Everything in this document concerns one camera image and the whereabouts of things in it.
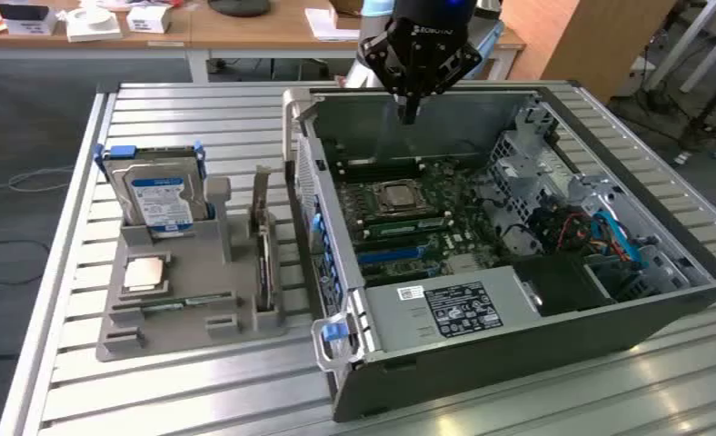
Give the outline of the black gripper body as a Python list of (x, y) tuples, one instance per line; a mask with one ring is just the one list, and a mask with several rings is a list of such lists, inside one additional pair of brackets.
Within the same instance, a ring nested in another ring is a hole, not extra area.
[(405, 68), (408, 94), (408, 65), (416, 47), (425, 43), (462, 46), (469, 42), (469, 21), (473, 1), (398, 1), (394, 3), (388, 29), (392, 46)]

